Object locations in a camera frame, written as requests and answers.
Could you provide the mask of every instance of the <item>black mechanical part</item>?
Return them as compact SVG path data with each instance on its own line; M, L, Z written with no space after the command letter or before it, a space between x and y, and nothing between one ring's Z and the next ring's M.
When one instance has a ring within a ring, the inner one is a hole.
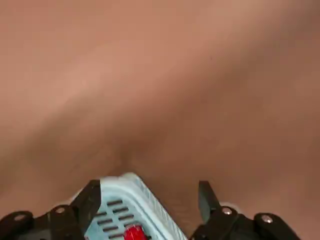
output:
M196 229L191 240L300 240L277 215L258 213L251 220L229 206L219 207L207 181L199 183L199 199L204 224Z
M100 181L92 180L70 205L59 205L34 218L17 211L0 221L0 240L84 240L101 205Z
M198 188L198 208L202 220L206 223L211 214L220 209L220 202L212 190L210 183L208 181L200 181Z

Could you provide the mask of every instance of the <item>metal rivet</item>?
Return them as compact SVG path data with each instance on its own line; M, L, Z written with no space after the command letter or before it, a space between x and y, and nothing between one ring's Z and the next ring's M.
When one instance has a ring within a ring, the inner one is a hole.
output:
M26 217L26 215L24 214L19 214L17 216L14 217L15 221L21 221L22 219L24 219Z
M228 207L222 208L222 212L223 212L224 214L226 214L226 215L232 214L232 210L231 210L230 208L228 208Z
M65 211L64 207L59 207L58 209L55 210L57 214L62 214L64 211Z
M261 219L268 224L271 224L273 222L272 218L268 215L262 215Z

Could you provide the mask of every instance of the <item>plastic device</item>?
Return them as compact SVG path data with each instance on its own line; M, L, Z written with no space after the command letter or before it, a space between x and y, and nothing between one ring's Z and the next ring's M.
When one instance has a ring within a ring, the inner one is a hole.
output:
M221 205L209 182L199 182L203 224L190 240L300 240L279 216L249 219ZM187 240L143 181L133 173L90 181L70 204L34 217L16 211L0 220L0 240Z

